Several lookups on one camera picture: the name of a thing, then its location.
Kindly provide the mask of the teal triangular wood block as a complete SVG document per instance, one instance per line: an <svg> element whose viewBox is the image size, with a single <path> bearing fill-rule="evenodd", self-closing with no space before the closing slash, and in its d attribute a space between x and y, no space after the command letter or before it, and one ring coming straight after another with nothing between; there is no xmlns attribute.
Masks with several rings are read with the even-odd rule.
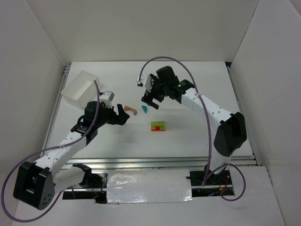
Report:
<svg viewBox="0 0 301 226"><path fill-rule="evenodd" d="M147 106L142 105L142 110L144 111L144 113L147 113L147 111L148 111Z"/></svg>

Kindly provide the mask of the green wood arch block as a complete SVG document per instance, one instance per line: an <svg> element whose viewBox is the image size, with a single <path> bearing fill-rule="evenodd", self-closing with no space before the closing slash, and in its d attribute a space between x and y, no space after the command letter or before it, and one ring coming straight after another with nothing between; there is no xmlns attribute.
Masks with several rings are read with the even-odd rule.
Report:
<svg viewBox="0 0 301 226"><path fill-rule="evenodd" d="M151 129L165 129L165 121L152 121L151 123Z"/></svg>

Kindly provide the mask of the red rectangular wood block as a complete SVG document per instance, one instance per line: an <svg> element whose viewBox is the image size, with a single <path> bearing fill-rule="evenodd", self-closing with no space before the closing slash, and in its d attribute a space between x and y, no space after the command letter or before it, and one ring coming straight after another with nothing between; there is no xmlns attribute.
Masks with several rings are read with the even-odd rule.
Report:
<svg viewBox="0 0 301 226"><path fill-rule="evenodd" d="M151 127L151 131L165 131L165 127L154 126L154 127Z"/></svg>

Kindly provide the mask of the white plastic bin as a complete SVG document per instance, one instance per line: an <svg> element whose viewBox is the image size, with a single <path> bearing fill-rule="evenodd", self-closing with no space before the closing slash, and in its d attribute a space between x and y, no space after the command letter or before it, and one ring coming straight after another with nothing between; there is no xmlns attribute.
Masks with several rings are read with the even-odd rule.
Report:
<svg viewBox="0 0 301 226"><path fill-rule="evenodd" d="M68 104L83 110L97 94L94 81L97 82L99 89L103 88L103 84L97 76L82 70L65 86L61 94Z"/></svg>

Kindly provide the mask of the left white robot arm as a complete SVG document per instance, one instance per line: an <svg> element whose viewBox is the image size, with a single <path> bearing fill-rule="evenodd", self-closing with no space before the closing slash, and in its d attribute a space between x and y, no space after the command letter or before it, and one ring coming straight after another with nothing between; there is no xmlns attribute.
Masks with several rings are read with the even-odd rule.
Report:
<svg viewBox="0 0 301 226"><path fill-rule="evenodd" d="M113 107L106 106L104 102L89 102L84 114L57 148L35 162L24 161L20 165L13 197L43 210L55 194L66 188L72 185L85 188L92 186L94 179L101 180L101 176L93 174L91 168L82 163L74 163L67 170L61 168L97 136L101 126L126 123L130 116L121 104L117 105L117 109L115 112Z"/></svg>

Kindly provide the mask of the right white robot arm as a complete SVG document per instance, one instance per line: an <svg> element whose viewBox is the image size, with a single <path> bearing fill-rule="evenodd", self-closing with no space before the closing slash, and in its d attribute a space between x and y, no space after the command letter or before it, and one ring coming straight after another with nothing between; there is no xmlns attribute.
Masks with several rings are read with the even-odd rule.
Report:
<svg viewBox="0 0 301 226"><path fill-rule="evenodd" d="M139 74L137 85L145 87L142 102L155 109L169 97L204 117L208 129L208 162L202 184L213 174L219 174L230 161L232 154L247 140L245 118L218 106L197 90L195 82L180 81L172 67L165 66L156 75Z"/></svg>

